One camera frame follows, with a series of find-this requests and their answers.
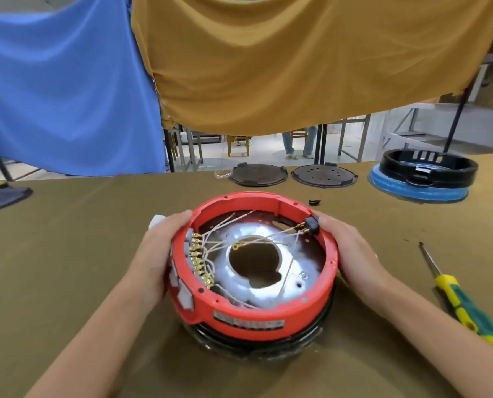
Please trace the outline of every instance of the red plastic housing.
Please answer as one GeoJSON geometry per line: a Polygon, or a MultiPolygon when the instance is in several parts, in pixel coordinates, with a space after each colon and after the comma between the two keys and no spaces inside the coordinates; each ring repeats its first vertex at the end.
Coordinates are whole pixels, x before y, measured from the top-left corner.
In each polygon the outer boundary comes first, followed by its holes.
{"type": "Polygon", "coordinates": [[[252,309],[232,305],[223,296],[207,289],[195,277],[184,254],[184,240],[188,228],[198,232],[199,227],[219,215],[232,211],[259,210],[281,215],[296,223],[302,223],[313,213],[305,205],[274,193],[239,192],[223,195],[202,204],[193,211],[189,223],[180,229],[173,240],[173,259],[178,276],[193,294],[194,310],[184,310],[177,300],[178,288],[169,285],[176,310],[182,320],[193,325],[206,323],[213,329],[239,339],[250,341],[271,341],[296,334],[307,327],[327,303],[337,273],[339,254],[333,236],[320,230],[316,239],[325,250],[325,265],[314,286],[299,298],[282,303],[273,309],[252,309]],[[237,328],[218,321],[215,311],[243,321],[280,321],[279,329],[252,330],[237,328]]]}

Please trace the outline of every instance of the black connector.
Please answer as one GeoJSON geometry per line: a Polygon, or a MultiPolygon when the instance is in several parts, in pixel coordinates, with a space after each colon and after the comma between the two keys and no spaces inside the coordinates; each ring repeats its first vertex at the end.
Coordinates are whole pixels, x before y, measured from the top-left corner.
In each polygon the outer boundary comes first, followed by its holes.
{"type": "Polygon", "coordinates": [[[304,227],[309,229],[309,233],[316,235],[320,232],[320,225],[318,224],[318,216],[312,215],[309,218],[305,218],[304,227]]]}

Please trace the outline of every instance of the blue ring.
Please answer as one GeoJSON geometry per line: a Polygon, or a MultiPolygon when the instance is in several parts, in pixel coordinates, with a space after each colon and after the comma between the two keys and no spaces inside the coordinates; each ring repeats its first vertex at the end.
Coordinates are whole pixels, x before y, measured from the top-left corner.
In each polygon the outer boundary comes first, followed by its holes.
{"type": "Polygon", "coordinates": [[[411,186],[381,173],[379,164],[372,168],[368,181],[387,193],[423,201],[461,201],[468,196],[469,191],[469,187],[436,188],[411,186]]]}

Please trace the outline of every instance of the circular hole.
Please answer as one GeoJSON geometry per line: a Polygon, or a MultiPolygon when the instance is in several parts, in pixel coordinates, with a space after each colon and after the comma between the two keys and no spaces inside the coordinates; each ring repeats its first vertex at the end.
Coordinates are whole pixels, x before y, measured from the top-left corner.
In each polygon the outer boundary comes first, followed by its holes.
{"type": "MultiPolygon", "coordinates": [[[[247,237],[240,241],[257,239],[247,237]]],[[[250,243],[237,250],[232,249],[228,258],[234,271],[247,278],[254,289],[268,287],[281,280],[281,274],[277,271],[280,256],[276,246],[268,239],[267,243],[250,243]]]]}

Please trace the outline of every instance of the label sticker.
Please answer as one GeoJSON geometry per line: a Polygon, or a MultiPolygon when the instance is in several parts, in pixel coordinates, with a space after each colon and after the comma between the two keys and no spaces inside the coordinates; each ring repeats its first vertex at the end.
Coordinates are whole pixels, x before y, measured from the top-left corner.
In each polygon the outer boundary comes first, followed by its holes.
{"type": "Polygon", "coordinates": [[[216,320],[231,325],[232,327],[249,329],[251,331],[268,331],[270,329],[282,329],[285,324],[285,320],[275,320],[275,321],[241,320],[239,318],[230,317],[216,310],[213,311],[213,316],[216,320]]]}

